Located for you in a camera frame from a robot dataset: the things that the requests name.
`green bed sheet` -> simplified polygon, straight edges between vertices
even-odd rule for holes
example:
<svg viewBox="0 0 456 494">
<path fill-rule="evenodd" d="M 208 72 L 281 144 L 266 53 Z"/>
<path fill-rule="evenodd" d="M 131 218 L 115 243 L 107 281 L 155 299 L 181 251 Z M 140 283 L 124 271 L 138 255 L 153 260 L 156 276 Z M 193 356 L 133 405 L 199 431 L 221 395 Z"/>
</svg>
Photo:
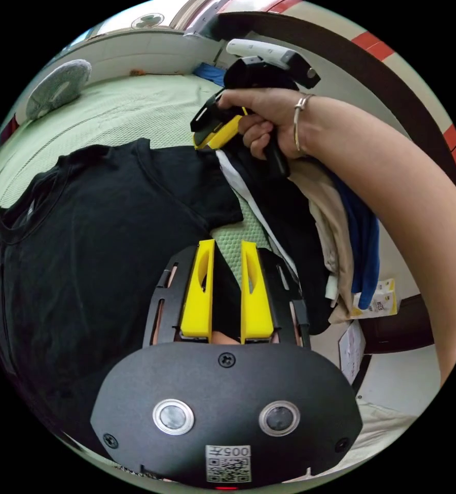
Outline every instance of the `green bed sheet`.
<svg viewBox="0 0 456 494">
<path fill-rule="evenodd" d="M 151 147 L 192 144 L 190 120 L 219 86 L 194 75 L 146 75 L 101 82 L 45 117 L 26 122 L 0 149 L 0 207 L 11 206 L 37 173 L 59 156 L 92 144 L 121 145 L 140 137 Z M 212 232 L 240 282 L 241 241 L 269 248 L 266 234 L 239 197 L 244 221 Z"/>
</svg>

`ceiling fan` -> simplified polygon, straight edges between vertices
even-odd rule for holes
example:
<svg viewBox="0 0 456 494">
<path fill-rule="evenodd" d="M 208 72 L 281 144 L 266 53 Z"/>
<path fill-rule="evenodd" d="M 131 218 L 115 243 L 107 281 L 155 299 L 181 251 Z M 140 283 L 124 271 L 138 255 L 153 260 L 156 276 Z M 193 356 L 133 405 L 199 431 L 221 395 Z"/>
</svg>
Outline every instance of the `ceiling fan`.
<svg viewBox="0 0 456 494">
<path fill-rule="evenodd" d="M 132 29 L 148 29 L 158 26 L 165 20 L 165 16 L 162 14 L 146 14 L 142 15 L 138 19 L 132 22 Z"/>
</svg>

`hand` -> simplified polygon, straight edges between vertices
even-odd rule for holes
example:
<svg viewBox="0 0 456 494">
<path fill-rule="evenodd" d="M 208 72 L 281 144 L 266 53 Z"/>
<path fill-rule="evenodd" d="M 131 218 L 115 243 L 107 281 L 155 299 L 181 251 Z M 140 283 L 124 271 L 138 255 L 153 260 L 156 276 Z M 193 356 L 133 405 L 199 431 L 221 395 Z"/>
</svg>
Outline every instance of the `hand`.
<svg viewBox="0 0 456 494">
<path fill-rule="evenodd" d="M 225 90 L 219 100 L 219 108 L 245 107 L 254 112 L 244 116 L 238 124 L 243 143 L 252 156 L 265 160 L 264 148 L 269 144 L 270 132 L 277 128 L 279 148 L 294 160 L 305 153 L 296 149 L 293 135 L 295 105 L 302 94 L 288 89 L 238 89 Z"/>
</svg>

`silver ring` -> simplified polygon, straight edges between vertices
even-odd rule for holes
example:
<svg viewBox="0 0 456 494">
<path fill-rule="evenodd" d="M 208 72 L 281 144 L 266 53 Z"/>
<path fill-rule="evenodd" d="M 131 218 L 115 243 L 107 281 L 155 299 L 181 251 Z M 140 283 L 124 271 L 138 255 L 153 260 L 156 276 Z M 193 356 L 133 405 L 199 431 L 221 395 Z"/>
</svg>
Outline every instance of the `silver ring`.
<svg viewBox="0 0 456 494">
<path fill-rule="evenodd" d="M 284 407 L 289 409 L 293 414 L 293 421 L 291 422 L 291 425 L 286 429 L 282 431 L 274 431 L 267 425 L 267 416 L 272 410 L 279 407 Z M 259 415 L 259 426 L 269 436 L 274 436 L 274 437 L 286 436 L 292 433 L 296 429 L 296 427 L 298 427 L 299 423 L 300 423 L 300 411 L 298 410 L 296 405 L 290 403 L 289 401 L 273 401 L 272 403 L 267 405 L 260 412 Z"/>
<path fill-rule="evenodd" d="M 163 423 L 163 421 L 161 420 L 161 413 L 166 407 L 176 407 L 183 412 L 185 416 L 185 422 L 183 423 L 183 425 L 178 428 L 171 428 Z M 154 407 L 154 410 L 152 412 L 152 419 L 154 420 L 154 423 L 159 430 L 162 430 L 163 432 L 166 432 L 166 434 L 170 434 L 172 436 L 180 436 L 182 434 L 186 434 L 193 427 L 193 424 L 195 422 L 191 408 L 186 403 L 174 399 L 160 401 Z"/>
</svg>

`white device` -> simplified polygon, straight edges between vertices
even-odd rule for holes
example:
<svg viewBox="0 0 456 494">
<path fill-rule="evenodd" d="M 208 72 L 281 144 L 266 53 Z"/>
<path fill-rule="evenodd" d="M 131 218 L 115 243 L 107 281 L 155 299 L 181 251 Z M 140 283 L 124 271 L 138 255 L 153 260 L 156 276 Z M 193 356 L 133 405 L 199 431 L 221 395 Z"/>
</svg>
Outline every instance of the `white device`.
<svg viewBox="0 0 456 494">
<path fill-rule="evenodd" d="M 266 43 L 265 41 L 234 39 L 226 45 L 226 51 L 230 55 L 235 55 L 237 57 L 260 57 L 267 63 L 284 70 L 289 70 L 288 61 L 293 55 L 297 55 L 304 59 L 304 57 L 295 50 L 273 43 Z M 315 74 L 315 70 L 310 68 L 307 77 L 311 78 Z"/>
</svg>

